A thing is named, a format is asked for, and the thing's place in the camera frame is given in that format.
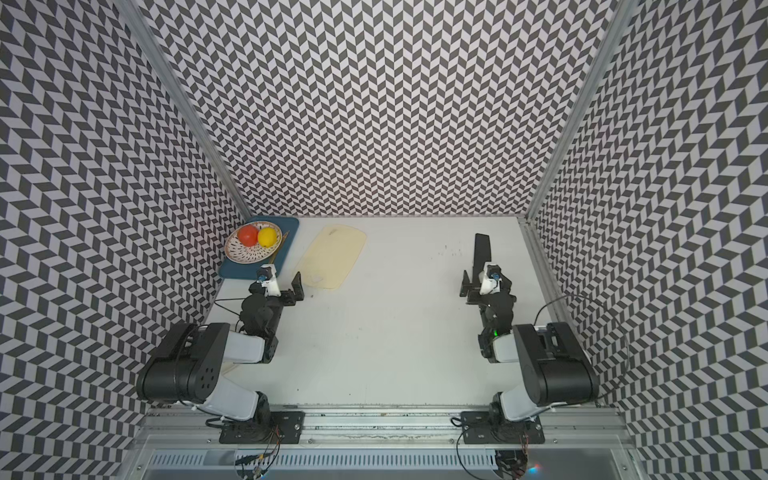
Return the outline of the cream plastic cutting board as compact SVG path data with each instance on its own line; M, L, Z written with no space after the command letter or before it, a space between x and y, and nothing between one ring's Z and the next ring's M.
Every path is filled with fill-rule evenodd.
M299 261L297 270L305 286L336 290L355 266L367 235L347 225L322 228Z

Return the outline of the black cleaver knife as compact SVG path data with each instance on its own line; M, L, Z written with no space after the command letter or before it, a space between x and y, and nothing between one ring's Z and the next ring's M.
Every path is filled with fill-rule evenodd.
M471 280L475 285L479 285L481 283L480 273L484 270L485 264L490 262L491 259L492 255L490 237L486 234L476 233L474 236L471 276Z

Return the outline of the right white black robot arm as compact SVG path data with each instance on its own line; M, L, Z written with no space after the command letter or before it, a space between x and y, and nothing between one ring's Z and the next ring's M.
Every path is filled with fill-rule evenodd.
M565 322L543 327L516 323L517 297L498 265L464 272L459 296L478 308L481 356L493 364L511 364L521 376L520 384L494 395L488 412L491 428L525 424L554 407L597 399L598 376L571 327Z

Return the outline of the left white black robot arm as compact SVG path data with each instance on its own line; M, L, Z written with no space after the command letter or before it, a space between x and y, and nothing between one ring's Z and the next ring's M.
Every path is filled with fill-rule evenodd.
M180 403L212 416L222 443L281 441L286 432L298 435L303 412L274 415L265 393L225 378L222 368L226 363L270 363L279 343L283 310L303 300L300 273L289 289L282 290L275 266L261 267L249 295L242 300L241 328L233 331L228 323L173 325L138 375L138 397Z

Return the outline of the wooden chopstick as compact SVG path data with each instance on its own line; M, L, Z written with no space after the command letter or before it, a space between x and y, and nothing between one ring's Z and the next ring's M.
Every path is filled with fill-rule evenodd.
M276 248L276 250L275 250L275 251L272 253L272 255L271 255L269 258L268 258L267 264L275 264L275 260L277 259L278 255L279 255L279 253L280 253L280 250L282 249L282 247L285 245L285 243L286 243L287 239L289 238L289 236L290 236L290 233L291 233L291 232L290 232L290 230L289 230L289 231L287 231L287 232L285 232L285 233L283 234L283 236L281 237L281 241L280 241L280 243L279 243L278 247L277 247L277 248Z

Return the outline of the yellow lemon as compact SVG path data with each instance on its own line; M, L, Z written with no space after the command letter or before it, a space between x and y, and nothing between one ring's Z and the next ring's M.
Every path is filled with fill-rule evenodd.
M272 227L264 227L258 231L258 244L265 249L272 248L278 242L278 232Z

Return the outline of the teal rectangular tray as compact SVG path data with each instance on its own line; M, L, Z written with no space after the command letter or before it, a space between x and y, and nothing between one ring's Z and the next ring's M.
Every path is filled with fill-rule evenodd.
M247 225L253 226L258 232L272 229L276 236L275 242L269 247L264 247L259 241L253 246L245 246L238 233ZM224 245L225 259L219 268L219 276L224 279L255 280L257 271L266 264L273 264L280 271L299 225L295 217L252 217L227 238Z

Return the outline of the red tomato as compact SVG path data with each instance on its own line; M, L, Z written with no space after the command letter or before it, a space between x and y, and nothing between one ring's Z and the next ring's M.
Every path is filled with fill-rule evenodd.
M258 244L258 228L252 224L244 225L237 231L238 241L246 248L251 248Z

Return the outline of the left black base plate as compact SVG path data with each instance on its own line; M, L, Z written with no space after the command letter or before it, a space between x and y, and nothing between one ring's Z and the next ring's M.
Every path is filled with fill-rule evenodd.
M298 444L304 429L305 412L285 410L272 412L265 420L225 421L219 443L225 445Z

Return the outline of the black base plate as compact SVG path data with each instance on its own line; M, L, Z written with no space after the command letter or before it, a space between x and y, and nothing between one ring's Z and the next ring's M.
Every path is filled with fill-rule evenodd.
M494 420L488 411L462 411L453 423L462 430L469 445L540 445L545 443L538 417L512 422Z
M265 420L225 421L219 443L225 445L298 444L304 429L305 412L285 410L272 412Z

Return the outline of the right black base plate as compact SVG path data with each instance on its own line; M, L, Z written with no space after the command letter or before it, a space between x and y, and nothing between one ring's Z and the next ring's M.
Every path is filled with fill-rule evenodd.
M545 443L538 417L512 422L494 420L488 411L462 411L453 423L462 430L469 445L540 445Z

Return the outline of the aluminium front rail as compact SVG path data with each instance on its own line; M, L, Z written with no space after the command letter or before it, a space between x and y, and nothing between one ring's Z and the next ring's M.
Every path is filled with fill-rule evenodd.
M475 406L359 408L280 406L276 411L302 410L304 429L298 444L282 448L443 448L464 442L454 423L462 411L486 411ZM556 407L538 416L545 443L540 445L469 445L474 448L629 448L627 428L611 408ZM132 447L141 448L250 448L255 445L219 443L220 431L210 417L182 407L153 409L145 418Z

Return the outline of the right aluminium corner post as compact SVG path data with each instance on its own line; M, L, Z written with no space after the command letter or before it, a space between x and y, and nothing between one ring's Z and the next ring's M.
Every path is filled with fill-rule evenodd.
M629 27L635 10L640 1L621 0L610 20L604 38L597 49L596 56L587 71L584 84L576 98L573 108L565 122L562 135L558 139L550 160L547 162L541 181L539 182L529 208L525 214L527 221L533 221L541 210L552 185L554 184L566 156L573 144L582 121L589 110L599 86L604 78L615 54L616 48Z

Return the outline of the aluminium corner post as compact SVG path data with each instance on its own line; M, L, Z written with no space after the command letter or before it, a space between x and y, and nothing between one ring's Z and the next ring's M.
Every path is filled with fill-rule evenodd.
M552 185L554 184L566 156L573 144L582 121L589 110L599 86L604 78L615 54L616 48L629 27L635 10L640 1L621 0L610 20L604 38L597 49L596 56L587 71L584 84L576 98L573 108L565 122L562 135L558 139L550 160L547 162L541 181L539 182L529 208L525 214L527 221L533 221L541 210Z
M147 60L158 76L171 100L177 107L180 115L186 122L193 137L205 154L213 171L223 185L224 189L230 194L234 204L242 218L252 216L249 205L238 189L233 180L226 163L222 159L219 151L215 147L210 135L208 134L203 122L199 118L196 110L190 102L175 72L168 63L166 56L157 45L155 37L138 8L135 1L116 0L115 6L119 10L125 24L131 31L131 35L141 48Z

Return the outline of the left aluminium corner post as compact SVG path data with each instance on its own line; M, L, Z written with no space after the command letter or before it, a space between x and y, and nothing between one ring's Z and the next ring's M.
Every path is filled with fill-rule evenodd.
M177 107L180 115L186 122L193 137L205 154L213 171L223 185L224 189L230 194L234 204L242 218L252 216L249 205L238 189L233 180L226 163L222 159L219 151L215 147L210 135L208 134L203 122L199 118L196 110L190 102L175 72L168 63L166 56L157 45L155 37L138 8L135 1L116 0L115 6L119 10L125 24L131 31L131 35L141 48L147 60L158 76L171 100Z

